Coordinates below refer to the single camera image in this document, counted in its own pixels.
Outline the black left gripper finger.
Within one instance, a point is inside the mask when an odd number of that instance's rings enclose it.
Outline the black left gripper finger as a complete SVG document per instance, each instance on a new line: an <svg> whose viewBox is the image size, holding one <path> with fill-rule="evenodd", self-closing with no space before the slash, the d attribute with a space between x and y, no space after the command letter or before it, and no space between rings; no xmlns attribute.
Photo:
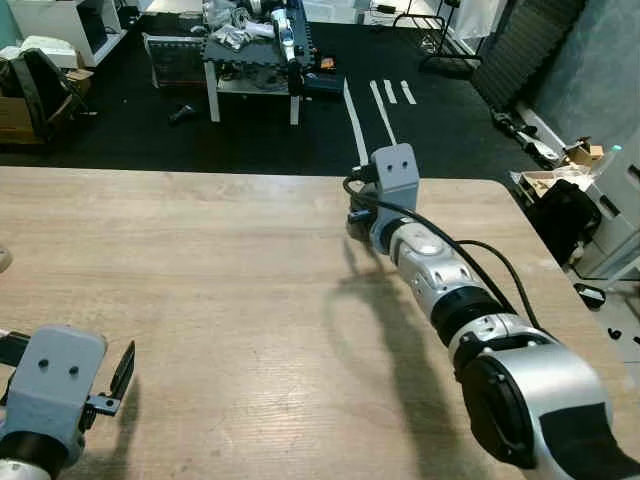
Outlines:
<svg viewBox="0 0 640 480"><path fill-rule="evenodd" d="M116 365L113 376L111 376L110 392L108 393L108 398L111 402L123 401L129 384L131 384L134 360L136 360L136 342L132 340L127 349L125 349L125 353L120 358L118 365Z"/></svg>

